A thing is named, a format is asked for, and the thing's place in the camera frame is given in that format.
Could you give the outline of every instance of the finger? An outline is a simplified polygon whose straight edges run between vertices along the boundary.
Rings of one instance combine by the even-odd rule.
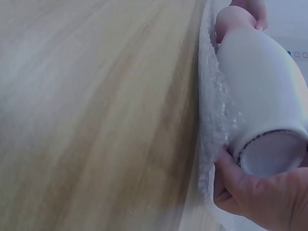
[[[215,163],[215,167],[221,175],[226,189],[232,196],[236,198],[241,197],[243,191],[241,185],[245,174],[242,169],[235,164],[233,158],[227,151],[223,150],[221,152],[220,158]]]
[[[250,0],[249,11],[257,20],[256,29],[265,30],[269,27],[268,24],[268,11],[264,0]]]
[[[218,198],[224,191],[226,191],[226,187],[221,178],[220,171],[215,169],[215,178],[214,178],[214,199]]]
[[[267,20],[259,20],[256,23],[255,29],[263,31],[266,30],[269,27],[269,23]]]
[[[240,207],[226,189],[220,171],[215,170],[214,179],[214,204],[229,213],[240,215]]]

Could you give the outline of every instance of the wooden table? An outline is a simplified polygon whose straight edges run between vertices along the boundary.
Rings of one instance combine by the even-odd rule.
[[[203,7],[1,1],[0,230],[219,230],[193,168]]]

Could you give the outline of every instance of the skin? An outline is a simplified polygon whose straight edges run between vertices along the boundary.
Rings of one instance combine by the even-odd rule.
[[[221,151],[215,163],[214,203],[270,231],[308,230],[308,168],[266,179],[245,174]]]
[[[232,0],[230,6],[240,6],[250,12],[257,23],[257,30],[265,30],[269,27],[268,12],[264,0]]]

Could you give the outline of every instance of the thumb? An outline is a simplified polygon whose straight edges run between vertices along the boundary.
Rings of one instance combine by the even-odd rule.
[[[236,199],[243,194],[245,181],[249,176],[245,175],[243,170],[237,166],[231,155],[223,150],[218,161],[215,163],[215,168],[219,171],[220,177],[230,194]]]
[[[260,19],[257,21],[255,29],[263,31],[266,30],[269,27],[269,23],[266,19]]]

